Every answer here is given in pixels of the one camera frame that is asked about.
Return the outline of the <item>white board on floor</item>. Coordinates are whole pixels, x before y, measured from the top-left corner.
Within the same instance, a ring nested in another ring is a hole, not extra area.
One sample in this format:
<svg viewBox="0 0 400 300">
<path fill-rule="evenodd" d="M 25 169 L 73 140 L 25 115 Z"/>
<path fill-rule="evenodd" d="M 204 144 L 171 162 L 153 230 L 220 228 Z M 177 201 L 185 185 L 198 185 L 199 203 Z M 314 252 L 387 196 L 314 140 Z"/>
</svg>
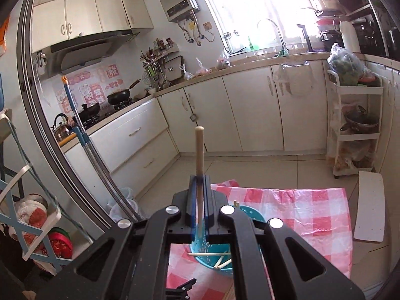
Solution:
<svg viewBox="0 0 400 300">
<path fill-rule="evenodd" d="M 354 238 L 381 243 L 385 237 L 386 205 L 383 176 L 359 171 L 359 198 Z"/>
</svg>

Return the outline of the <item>black wok on stove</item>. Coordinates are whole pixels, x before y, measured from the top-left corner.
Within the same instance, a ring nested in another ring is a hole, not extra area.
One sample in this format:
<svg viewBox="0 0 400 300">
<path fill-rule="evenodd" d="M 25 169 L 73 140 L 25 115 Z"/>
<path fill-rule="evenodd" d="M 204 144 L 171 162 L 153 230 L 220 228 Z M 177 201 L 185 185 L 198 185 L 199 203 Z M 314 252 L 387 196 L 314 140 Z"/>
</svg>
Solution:
<svg viewBox="0 0 400 300">
<path fill-rule="evenodd" d="M 107 102 L 115 106 L 121 102 L 124 102 L 130 98 L 130 90 L 133 89 L 138 83 L 140 83 L 141 79 L 135 80 L 127 89 L 114 92 L 107 96 Z"/>
</svg>

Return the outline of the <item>red patterned bowl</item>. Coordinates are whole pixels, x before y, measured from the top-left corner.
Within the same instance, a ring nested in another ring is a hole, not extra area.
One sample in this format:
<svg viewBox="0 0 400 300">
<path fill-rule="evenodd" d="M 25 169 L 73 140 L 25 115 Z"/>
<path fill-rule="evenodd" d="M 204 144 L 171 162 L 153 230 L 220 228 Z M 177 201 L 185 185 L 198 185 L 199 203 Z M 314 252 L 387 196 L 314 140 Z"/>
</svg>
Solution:
<svg viewBox="0 0 400 300">
<path fill-rule="evenodd" d="M 53 227 L 49 231 L 48 238 L 56 257 L 72 259 L 73 243 L 66 230 L 61 227 Z"/>
</svg>

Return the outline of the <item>white upper kitchen cabinets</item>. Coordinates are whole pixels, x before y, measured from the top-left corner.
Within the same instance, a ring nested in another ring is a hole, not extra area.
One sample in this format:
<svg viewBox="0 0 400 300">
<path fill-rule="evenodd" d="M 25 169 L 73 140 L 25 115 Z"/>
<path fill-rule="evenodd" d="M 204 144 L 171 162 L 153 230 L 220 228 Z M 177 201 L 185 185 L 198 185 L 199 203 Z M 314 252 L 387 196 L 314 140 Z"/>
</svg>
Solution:
<svg viewBox="0 0 400 300">
<path fill-rule="evenodd" d="M 53 0 L 32 9 L 32 52 L 69 39 L 153 29 L 144 0 Z"/>
</svg>

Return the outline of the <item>round wooden chopstick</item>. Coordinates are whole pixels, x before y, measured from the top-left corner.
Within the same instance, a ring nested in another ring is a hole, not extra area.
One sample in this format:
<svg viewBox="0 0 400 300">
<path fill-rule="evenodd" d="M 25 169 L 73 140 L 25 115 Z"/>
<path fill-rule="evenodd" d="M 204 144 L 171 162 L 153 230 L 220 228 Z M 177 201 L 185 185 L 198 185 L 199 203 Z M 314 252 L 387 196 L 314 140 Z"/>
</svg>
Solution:
<svg viewBox="0 0 400 300">
<path fill-rule="evenodd" d="M 204 128 L 197 126 L 194 132 L 196 146 L 196 233 L 200 239 L 203 234 L 204 219 Z"/>
</svg>

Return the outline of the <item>blue handled metal mop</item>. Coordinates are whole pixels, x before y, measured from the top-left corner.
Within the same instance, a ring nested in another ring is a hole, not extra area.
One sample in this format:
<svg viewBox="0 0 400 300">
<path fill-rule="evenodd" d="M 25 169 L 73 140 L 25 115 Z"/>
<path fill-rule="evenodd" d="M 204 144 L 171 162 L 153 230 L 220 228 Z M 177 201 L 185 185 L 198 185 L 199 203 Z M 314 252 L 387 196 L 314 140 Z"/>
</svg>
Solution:
<svg viewBox="0 0 400 300">
<path fill-rule="evenodd" d="M 77 124 L 76 134 L 79 138 L 81 145 L 83 146 L 83 149 L 85 150 L 85 153 L 90 163 L 92 164 L 93 168 L 98 174 L 100 180 L 105 185 L 111 197 L 114 198 L 116 203 L 122 208 L 122 210 L 125 212 L 128 218 L 133 219 L 135 222 L 144 220 L 145 219 L 144 216 L 138 213 L 138 211 L 131 206 L 131 204 L 127 201 L 126 197 L 124 197 L 124 195 L 122 194 L 121 190 L 119 190 L 119 188 L 117 187 L 116 183 L 111 177 L 109 170 L 107 169 L 107 166 L 101 159 L 100 154 L 96 150 L 89 135 L 87 134 L 84 125 L 79 117 L 79 113 L 77 111 L 77 107 L 74 103 L 74 99 L 72 97 L 72 93 L 69 87 L 69 81 L 66 76 L 62 76 L 62 83 L 64 85 L 64 90 L 66 92 L 68 102 L 76 119 L 76 124 Z"/>
</svg>

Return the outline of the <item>wooden chopstick bundle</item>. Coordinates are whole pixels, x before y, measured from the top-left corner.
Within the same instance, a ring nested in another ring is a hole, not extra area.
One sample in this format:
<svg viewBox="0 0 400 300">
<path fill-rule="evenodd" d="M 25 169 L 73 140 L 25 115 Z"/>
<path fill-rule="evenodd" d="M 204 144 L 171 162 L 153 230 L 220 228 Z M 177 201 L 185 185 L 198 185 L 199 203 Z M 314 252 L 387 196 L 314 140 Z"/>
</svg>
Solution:
<svg viewBox="0 0 400 300">
<path fill-rule="evenodd" d="M 231 264 L 232 259 L 227 259 L 226 261 L 223 261 L 224 258 L 225 258 L 224 255 L 220 256 L 220 258 L 215 263 L 213 268 L 216 269 L 216 270 L 222 270 L 223 268 L 225 268 L 225 267 L 227 267 L 228 265 Z"/>
<path fill-rule="evenodd" d="M 187 255 L 193 257 L 211 257 L 211 256 L 229 256 L 231 255 L 230 252 L 187 252 Z"/>
</svg>

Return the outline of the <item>teal perforated plastic basket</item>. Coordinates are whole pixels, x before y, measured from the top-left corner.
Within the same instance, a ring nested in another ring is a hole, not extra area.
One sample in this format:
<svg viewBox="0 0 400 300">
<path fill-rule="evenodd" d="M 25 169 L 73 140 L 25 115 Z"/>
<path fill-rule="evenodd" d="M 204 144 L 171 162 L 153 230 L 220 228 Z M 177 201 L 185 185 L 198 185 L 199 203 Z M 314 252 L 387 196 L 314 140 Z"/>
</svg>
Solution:
<svg viewBox="0 0 400 300">
<path fill-rule="evenodd" d="M 227 261 L 231 260 L 230 244 L 210 244 L 206 241 L 205 235 L 202 239 L 196 237 L 194 242 L 189 246 L 192 254 L 199 253 L 199 255 L 192 255 L 194 259 L 207 269 L 213 270 L 223 276 L 233 275 L 232 263 L 228 263 L 221 267 Z"/>
</svg>

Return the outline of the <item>range hood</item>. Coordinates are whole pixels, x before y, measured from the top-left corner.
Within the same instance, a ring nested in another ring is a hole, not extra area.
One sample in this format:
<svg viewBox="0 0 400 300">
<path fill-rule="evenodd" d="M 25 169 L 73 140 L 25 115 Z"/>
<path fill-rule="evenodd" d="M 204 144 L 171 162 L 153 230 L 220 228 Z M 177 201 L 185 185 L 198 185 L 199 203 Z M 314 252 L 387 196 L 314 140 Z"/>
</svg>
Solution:
<svg viewBox="0 0 400 300">
<path fill-rule="evenodd" d="M 114 30 L 77 36 L 42 49 L 47 58 L 44 79 L 67 75 L 84 67 L 97 64 L 112 56 L 123 44 L 138 36 L 139 30 Z"/>
</svg>

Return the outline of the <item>green vegetables plastic bag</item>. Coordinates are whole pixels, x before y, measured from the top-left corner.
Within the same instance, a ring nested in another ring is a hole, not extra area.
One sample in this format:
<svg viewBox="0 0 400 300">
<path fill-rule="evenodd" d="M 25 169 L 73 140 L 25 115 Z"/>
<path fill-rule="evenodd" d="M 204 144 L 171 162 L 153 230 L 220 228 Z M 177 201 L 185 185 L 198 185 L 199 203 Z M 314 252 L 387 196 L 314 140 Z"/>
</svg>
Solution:
<svg viewBox="0 0 400 300">
<path fill-rule="evenodd" d="M 366 73 L 366 66 L 361 60 L 338 43 L 334 43 L 331 47 L 327 63 L 339 76 L 342 86 L 356 86 Z"/>
</svg>

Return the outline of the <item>pink checkered plastic tablecloth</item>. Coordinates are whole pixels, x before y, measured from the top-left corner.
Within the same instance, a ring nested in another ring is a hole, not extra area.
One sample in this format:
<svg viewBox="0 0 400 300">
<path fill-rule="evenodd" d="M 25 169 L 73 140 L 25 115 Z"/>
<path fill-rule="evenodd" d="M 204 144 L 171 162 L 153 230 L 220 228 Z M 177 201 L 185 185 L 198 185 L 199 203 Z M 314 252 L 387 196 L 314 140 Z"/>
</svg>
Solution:
<svg viewBox="0 0 400 300">
<path fill-rule="evenodd" d="M 265 220 L 280 218 L 345 276 L 351 275 L 353 237 L 345 189 L 278 190 L 241 187 L 232 179 L 211 188 L 227 196 L 229 204 L 256 209 Z M 189 255 L 189 246 L 171 246 L 166 286 L 175 289 L 190 279 L 191 299 L 234 299 L 232 275 L 201 265 Z"/>
</svg>

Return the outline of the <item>wooden chopstick bundle leftmost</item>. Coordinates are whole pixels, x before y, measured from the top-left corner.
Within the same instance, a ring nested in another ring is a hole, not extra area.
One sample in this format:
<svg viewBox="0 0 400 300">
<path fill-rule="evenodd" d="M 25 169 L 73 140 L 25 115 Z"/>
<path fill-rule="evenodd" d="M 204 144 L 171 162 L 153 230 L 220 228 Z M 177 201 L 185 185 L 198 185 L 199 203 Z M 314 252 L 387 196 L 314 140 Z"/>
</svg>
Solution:
<svg viewBox="0 0 400 300">
<path fill-rule="evenodd" d="M 229 256 L 231 255 L 230 252 L 187 252 L 187 255 L 193 257 L 211 257 L 211 256 Z"/>
</svg>

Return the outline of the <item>white shelf rack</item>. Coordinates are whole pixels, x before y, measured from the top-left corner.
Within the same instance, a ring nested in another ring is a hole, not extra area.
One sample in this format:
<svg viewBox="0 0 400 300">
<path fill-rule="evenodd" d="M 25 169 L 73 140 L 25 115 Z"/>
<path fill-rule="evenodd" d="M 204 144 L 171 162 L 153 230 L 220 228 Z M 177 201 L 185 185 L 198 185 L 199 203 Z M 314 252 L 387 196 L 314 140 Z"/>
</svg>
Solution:
<svg viewBox="0 0 400 300">
<path fill-rule="evenodd" d="M 339 75 L 328 70 L 328 165 L 333 177 L 372 171 L 383 117 L 383 78 L 376 73 L 367 83 L 342 86 Z"/>
</svg>

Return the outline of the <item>steel kettle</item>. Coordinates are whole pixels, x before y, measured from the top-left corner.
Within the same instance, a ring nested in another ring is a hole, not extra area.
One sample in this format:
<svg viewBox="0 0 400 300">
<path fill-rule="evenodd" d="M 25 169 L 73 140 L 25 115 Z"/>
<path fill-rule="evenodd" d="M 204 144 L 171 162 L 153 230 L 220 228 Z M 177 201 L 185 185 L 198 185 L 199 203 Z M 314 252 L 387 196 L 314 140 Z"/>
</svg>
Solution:
<svg viewBox="0 0 400 300">
<path fill-rule="evenodd" d="M 73 128 L 66 114 L 60 113 L 55 116 L 52 130 L 57 142 L 61 142 L 73 133 Z"/>
</svg>

